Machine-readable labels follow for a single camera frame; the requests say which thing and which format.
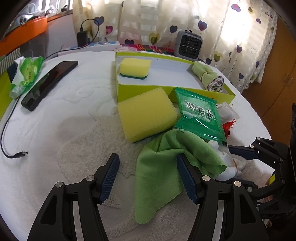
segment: white bedspread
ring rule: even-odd
[[[4,146],[8,153],[29,152],[20,159],[7,159],[0,154],[0,213],[11,231],[20,241],[27,240],[39,208],[57,181],[78,182],[94,174],[112,152],[117,152],[120,172],[110,199],[99,206],[109,239],[187,240],[198,206],[185,192],[160,209],[149,223],[138,225],[134,221],[133,174],[145,142],[132,145],[124,140],[116,110],[115,53],[82,52],[51,59],[42,68],[39,79],[65,60],[78,60],[79,65],[33,112],[18,103],[5,132]],[[232,105],[240,116],[228,143],[249,146],[256,137],[270,139],[247,100],[226,78],[225,83],[236,94]],[[248,162],[243,177],[261,187],[272,171],[253,160]],[[222,210],[220,203],[213,240],[219,240]],[[78,240],[83,240],[79,225],[76,226]]]

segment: yellow sponge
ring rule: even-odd
[[[118,103],[126,139],[136,142],[175,125],[177,112],[159,87]]]
[[[150,69],[151,60],[140,58],[124,58],[120,62],[120,74],[136,77],[146,78]]]
[[[275,180],[276,180],[276,175],[273,174],[273,175],[269,178],[269,185],[272,184]]]

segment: wooden cabinet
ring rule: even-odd
[[[281,94],[262,118],[274,141],[290,142],[293,103],[296,103],[296,66]]]
[[[295,62],[296,42],[279,18],[276,37],[265,65],[262,83],[254,82],[242,93],[261,118],[286,86]]]

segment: green tea packet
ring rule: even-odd
[[[226,145],[217,101],[178,87],[175,93],[182,114],[175,127],[190,131],[206,141]]]
[[[11,90],[9,92],[11,98],[16,99],[33,86],[43,60],[43,57],[20,57],[15,60],[17,63],[17,71],[11,83]]]

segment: smartphone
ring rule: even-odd
[[[21,104],[29,111],[35,110],[40,101],[55,87],[55,85],[78,65],[78,61],[63,61],[51,69],[39,80],[28,94],[23,98]]]

